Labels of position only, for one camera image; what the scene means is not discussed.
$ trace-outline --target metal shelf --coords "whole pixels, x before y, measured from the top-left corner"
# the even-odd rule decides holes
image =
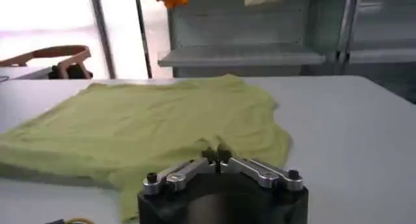
[[[322,64],[325,56],[298,44],[199,45],[170,51],[160,66],[231,67]]]
[[[416,40],[358,43],[350,51],[350,64],[416,62]]]

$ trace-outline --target black cable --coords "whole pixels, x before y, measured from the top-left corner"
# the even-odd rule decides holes
[[[0,83],[8,81],[10,77],[8,75],[0,75]]]

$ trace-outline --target chair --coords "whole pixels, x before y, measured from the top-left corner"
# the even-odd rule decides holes
[[[58,63],[58,74],[61,79],[70,78],[68,75],[68,68],[73,64],[79,65],[86,79],[91,79],[90,73],[84,66],[84,60],[91,57],[90,50],[85,45],[62,45],[31,51],[30,53],[18,55],[6,60],[0,60],[0,67],[16,65],[27,66],[27,62],[34,58],[52,58],[60,56],[71,56]]]

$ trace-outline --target yellow cable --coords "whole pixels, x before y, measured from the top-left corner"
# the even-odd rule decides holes
[[[94,222],[85,218],[72,218],[72,219],[65,221],[65,224],[75,224],[75,223],[94,224]]]

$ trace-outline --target t-shirt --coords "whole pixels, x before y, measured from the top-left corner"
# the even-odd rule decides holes
[[[137,217],[148,172],[228,146],[242,158],[282,166],[289,135],[273,98],[227,75],[172,85],[91,84],[41,116],[0,134],[0,163],[90,177],[121,191],[122,219]]]

